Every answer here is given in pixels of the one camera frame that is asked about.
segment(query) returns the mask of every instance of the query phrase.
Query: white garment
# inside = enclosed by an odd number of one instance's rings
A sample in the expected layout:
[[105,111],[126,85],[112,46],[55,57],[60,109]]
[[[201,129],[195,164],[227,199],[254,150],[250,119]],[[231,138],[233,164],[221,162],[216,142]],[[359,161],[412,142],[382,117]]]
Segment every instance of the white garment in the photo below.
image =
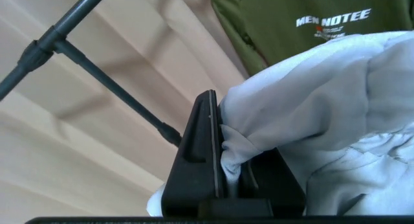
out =
[[231,88],[220,107],[233,188],[241,163],[278,147],[306,215],[414,214],[413,32],[328,41]]

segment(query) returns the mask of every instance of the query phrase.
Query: green t-shirt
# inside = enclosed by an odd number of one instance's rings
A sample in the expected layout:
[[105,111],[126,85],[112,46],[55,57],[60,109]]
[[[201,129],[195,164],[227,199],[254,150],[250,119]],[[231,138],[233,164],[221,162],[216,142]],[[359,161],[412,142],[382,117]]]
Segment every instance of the green t-shirt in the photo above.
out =
[[212,0],[250,75],[332,38],[411,30],[412,0]]

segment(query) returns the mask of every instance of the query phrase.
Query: white lettering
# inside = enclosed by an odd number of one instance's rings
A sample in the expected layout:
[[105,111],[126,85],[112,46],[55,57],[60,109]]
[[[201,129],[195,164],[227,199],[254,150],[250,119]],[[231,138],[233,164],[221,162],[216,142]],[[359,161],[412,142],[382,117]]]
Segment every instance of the white lettering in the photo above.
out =
[[305,23],[312,23],[312,16],[306,16],[306,22]]
[[331,18],[322,19],[322,26],[323,27],[329,27],[331,25]]
[[305,17],[302,17],[296,20],[296,27],[299,27],[303,24],[305,24]]
[[319,18],[318,17],[312,17],[312,23],[319,24]]
[[371,13],[371,9],[370,8],[361,11],[361,17],[360,17],[360,19],[366,19],[366,18],[368,18],[370,13]]
[[351,20],[350,21],[359,20],[360,19],[360,14],[361,14],[361,11],[353,12],[352,15],[351,15]]
[[343,17],[343,20],[342,20],[342,23],[346,23],[346,22],[348,22],[348,17],[351,15],[351,13],[348,13],[348,14],[342,14],[342,17]]
[[341,17],[342,16],[333,17],[332,20],[331,20],[331,26],[338,25],[341,22]]

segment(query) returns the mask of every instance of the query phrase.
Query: beige curtain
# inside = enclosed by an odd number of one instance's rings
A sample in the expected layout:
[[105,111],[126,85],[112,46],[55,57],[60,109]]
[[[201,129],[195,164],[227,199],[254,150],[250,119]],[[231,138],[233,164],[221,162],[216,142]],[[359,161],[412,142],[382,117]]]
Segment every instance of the beige curtain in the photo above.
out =
[[[77,0],[0,0],[0,79]],[[221,99],[243,66],[210,0],[104,0],[69,35],[181,133],[195,97]],[[146,216],[176,147],[82,68],[55,55],[0,103],[0,223]]]

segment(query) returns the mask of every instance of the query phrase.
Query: clothing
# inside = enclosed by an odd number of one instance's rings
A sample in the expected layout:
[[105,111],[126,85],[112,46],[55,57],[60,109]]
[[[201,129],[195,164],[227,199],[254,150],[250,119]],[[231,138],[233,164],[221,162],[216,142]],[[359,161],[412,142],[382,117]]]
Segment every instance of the clothing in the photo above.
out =
[[412,0],[212,0],[248,73],[350,34],[412,30]]
[[278,147],[306,215],[414,214],[414,32],[332,39],[229,90],[221,164]]

